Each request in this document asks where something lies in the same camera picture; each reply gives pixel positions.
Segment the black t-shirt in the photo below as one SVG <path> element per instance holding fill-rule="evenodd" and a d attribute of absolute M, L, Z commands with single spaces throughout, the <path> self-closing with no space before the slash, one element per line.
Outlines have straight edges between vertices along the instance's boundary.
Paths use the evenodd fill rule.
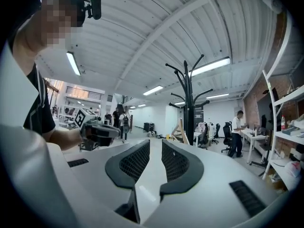
<path fill-rule="evenodd" d="M 14 38 L 9 40 L 9 46 L 11 51 L 13 48 Z M 33 130 L 38 134 L 47 133 L 55 128 L 55 123 L 51 114 L 51 110 L 48 103 L 47 86 L 44 82 L 39 71 L 36 69 L 36 64 L 33 66 L 33 70 L 27 76 L 29 81 L 38 90 L 39 95 L 33 103 L 23 127 Z"/>
<path fill-rule="evenodd" d="M 118 122 L 118 120 L 119 120 L 119 113 L 117 111 L 114 111 L 113 115 L 114 115 L 114 121 Z"/>

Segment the man in white shirt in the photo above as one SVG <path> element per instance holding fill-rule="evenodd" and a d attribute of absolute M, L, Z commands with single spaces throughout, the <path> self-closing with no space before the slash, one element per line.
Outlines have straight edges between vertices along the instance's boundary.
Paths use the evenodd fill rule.
<path fill-rule="evenodd" d="M 241 130 L 245 129 L 241 126 L 241 118 L 243 118 L 243 111 L 238 111 L 237 116 L 232 120 L 232 148 L 228 153 L 229 157 L 234 156 L 234 153 L 237 150 L 237 157 L 242 157 L 242 139 L 241 139 Z"/>
<path fill-rule="evenodd" d="M 120 138 L 123 141 L 123 143 L 127 140 L 127 133 L 129 131 L 129 122 L 126 117 L 127 115 L 125 111 L 123 111 L 122 114 L 119 116 Z"/>

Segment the office chair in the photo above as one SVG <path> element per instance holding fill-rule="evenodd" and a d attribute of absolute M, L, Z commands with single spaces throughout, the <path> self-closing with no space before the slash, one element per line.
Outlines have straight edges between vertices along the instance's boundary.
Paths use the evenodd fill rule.
<path fill-rule="evenodd" d="M 218 144 L 219 142 L 215 139 L 215 134 L 216 134 L 216 128 L 213 125 L 213 123 L 210 123 L 209 125 L 209 138 L 211 138 L 211 143 L 216 143 Z"/>
<path fill-rule="evenodd" d="M 219 129 L 220 129 L 220 125 L 219 124 L 216 125 L 216 129 L 217 129 L 217 132 L 215 134 L 215 138 L 218 138 L 218 136 L 219 136 Z"/>
<path fill-rule="evenodd" d="M 200 136 L 198 136 L 198 148 L 206 149 L 207 150 L 207 144 L 208 144 L 208 125 L 205 123 L 205 130 L 202 132 Z"/>
<path fill-rule="evenodd" d="M 225 135 L 225 139 L 224 139 L 224 145 L 228 145 L 229 148 L 225 148 L 223 150 L 221 150 L 221 153 L 223 153 L 223 151 L 231 150 L 232 147 L 232 135 L 231 135 L 231 131 L 230 131 L 230 123 L 225 123 L 225 126 L 223 127 L 223 131 L 224 131 L 224 135 Z"/>

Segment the backpack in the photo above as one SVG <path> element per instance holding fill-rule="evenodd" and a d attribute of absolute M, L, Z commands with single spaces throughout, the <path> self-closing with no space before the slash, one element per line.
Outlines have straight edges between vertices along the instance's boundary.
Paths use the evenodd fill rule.
<path fill-rule="evenodd" d="M 126 125 L 129 125 L 129 118 L 126 116 L 124 116 L 123 118 L 123 125 L 126 126 Z"/>

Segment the fluorescent ceiling light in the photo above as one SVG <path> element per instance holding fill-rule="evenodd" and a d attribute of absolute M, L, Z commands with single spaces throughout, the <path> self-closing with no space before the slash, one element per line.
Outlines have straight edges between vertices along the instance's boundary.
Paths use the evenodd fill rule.
<path fill-rule="evenodd" d="M 222 67 L 222 66 L 225 66 L 225 65 L 228 65 L 228 64 L 230 64 L 230 58 L 225 57 L 223 59 L 217 60 L 215 62 L 206 64 L 206 65 L 204 65 L 200 68 L 195 69 L 192 73 L 192 76 L 195 76 L 197 74 L 201 74 L 201 73 L 204 73 L 204 72 L 207 72 L 207 71 L 210 71 L 210 70 L 213 70 L 215 68 Z"/>
<path fill-rule="evenodd" d="M 72 66 L 72 69 L 74 70 L 74 73 L 80 76 L 80 72 L 77 68 L 74 55 L 71 52 L 66 53 L 68 60 L 70 61 L 70 64 Z"/>
<path fill-rule="evenodd" d="M 229 94 L 223 94 L 223 95 L 214 95 L 214 96 L 209 96 L 209 97 L 206 97 L 207 99 L 211 99 L 211 98 L 217 98 L 217 97 L 222 97 L 222 96 L 227 96 Z"/>
<path fill-rule="evenodd" d="M 151 89 L 151 90 L 145 92 L 144 95 L 152 94 L 152 93 L 154 93 L 154 92 L 156 92 L 156 91 L 161 90 L 162 88 L 163 88 L 163 87 L 161 87 L 161 86 L 159 85 L 159 86 L 157 86 L 157 87 L 155 87 L 155 88 L 153 88 L 153 89 Z"/>

